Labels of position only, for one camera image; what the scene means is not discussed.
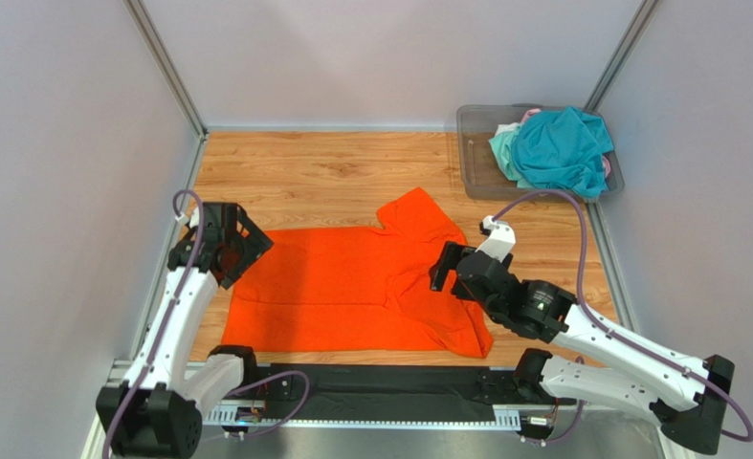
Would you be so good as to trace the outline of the orange t shirt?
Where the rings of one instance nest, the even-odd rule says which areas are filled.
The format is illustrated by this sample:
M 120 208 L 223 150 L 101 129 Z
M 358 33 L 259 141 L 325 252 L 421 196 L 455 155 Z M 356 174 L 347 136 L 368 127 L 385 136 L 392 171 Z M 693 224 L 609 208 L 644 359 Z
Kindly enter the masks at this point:
M 375 227 L 278 229 L 234 285 L 221 341 L 258 352 L 445 350 L 485 358 L 481 309 L 430 287 L 464 234 L 422 188 L 377 210 Z

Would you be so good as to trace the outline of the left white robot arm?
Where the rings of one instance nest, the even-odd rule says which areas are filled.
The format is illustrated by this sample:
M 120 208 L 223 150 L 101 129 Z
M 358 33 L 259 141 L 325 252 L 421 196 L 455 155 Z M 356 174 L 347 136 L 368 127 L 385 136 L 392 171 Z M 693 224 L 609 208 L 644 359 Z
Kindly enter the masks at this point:
M 229 345 L 214 348 L 199 370 L 187 373 L 215 294 L 229 290 L 272 240 L 238 204 L 199 203 L 177 218 L 187 230 L 168 253 L 164 292 L 144 343 L 121 380 L 103 387 L 96 400 L 104 458 L 191 457 L 205 416 L 255 367 L 251 348 Z

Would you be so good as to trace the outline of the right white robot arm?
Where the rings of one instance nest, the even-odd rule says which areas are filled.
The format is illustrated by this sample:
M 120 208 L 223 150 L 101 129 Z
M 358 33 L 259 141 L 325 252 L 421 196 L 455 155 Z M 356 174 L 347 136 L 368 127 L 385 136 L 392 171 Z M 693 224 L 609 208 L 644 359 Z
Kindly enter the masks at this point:
M 431 289 L 473 301 L 494 323 L 521 338 L 551 343 L 598 362 L 588 367 L 542 349 L 524 351 L 516 384 L 540 396 L 575 399 L 618 409 L 657 426 L 676 444 L 717 453 L 735 365 L 719 356 L 700 359 L 657 345 L 580 304 L 572 293 L 542 280 L 519 280 L 476 248 L 444 245 L 431 266 Z

